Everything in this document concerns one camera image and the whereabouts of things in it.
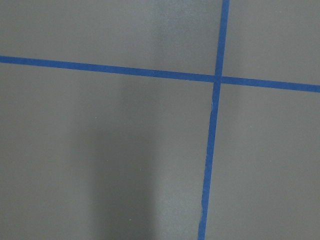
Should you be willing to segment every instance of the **gray floor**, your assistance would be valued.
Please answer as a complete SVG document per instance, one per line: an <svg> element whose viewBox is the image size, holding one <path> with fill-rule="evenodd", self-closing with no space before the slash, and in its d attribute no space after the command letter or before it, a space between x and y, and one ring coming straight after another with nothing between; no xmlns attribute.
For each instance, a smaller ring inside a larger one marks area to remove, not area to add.
<svg viewBox="0 0 320 240"><path fill-rule="evenodd" d="M214 74L221 0L1 1L0 55ZM320 84L318 0L231 0L223 75ZM0 238L195 240L212 83L0 63ZM320 94L221 86L207 240L320 239Z"/></svg>

